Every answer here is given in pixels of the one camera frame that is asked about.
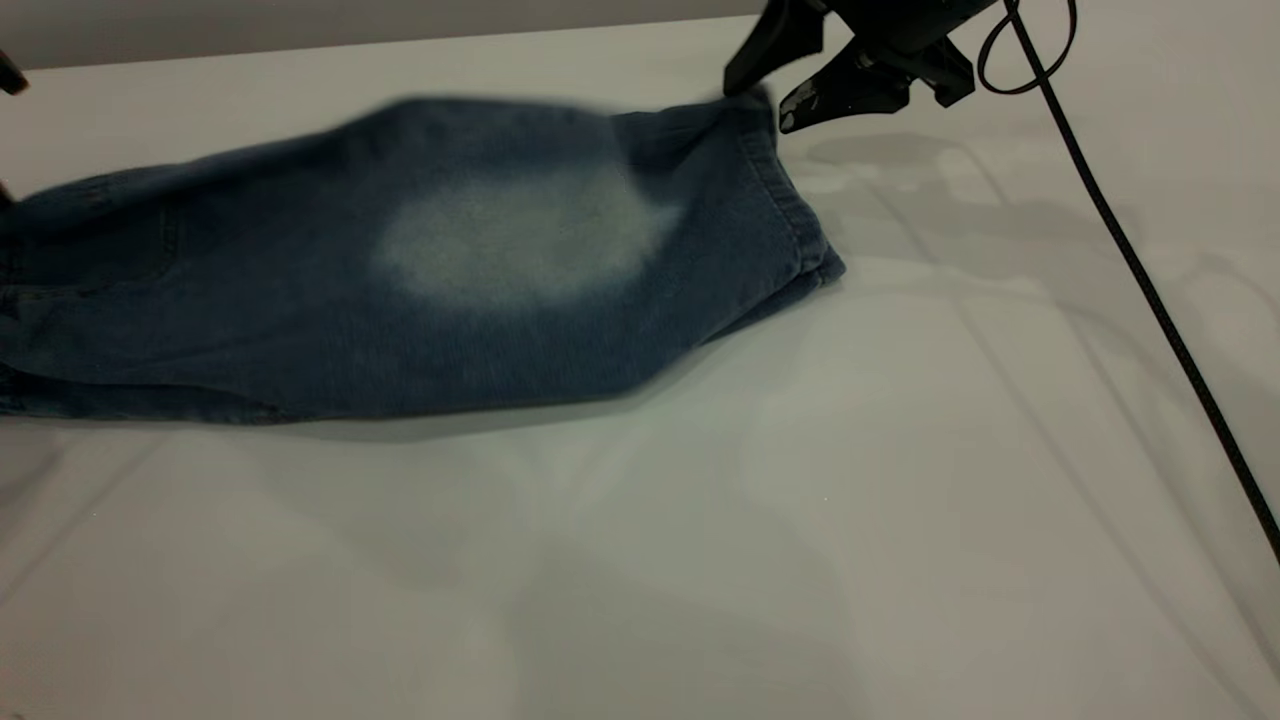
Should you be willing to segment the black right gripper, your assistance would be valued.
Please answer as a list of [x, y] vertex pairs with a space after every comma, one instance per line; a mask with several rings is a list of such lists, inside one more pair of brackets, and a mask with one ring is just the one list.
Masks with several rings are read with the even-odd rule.
[[[942, 108], [975, 92], [973, 63], [950, 33], [992, 1], [832, 1], [852, 41], [780, 102], [780, 132], [791, 135], [850, 117], [890, 115], [927, 85]], [[824, 1], [768, 1], [724, 67], [724, 96], [749, 91], [787, 64], [824, 49]]]

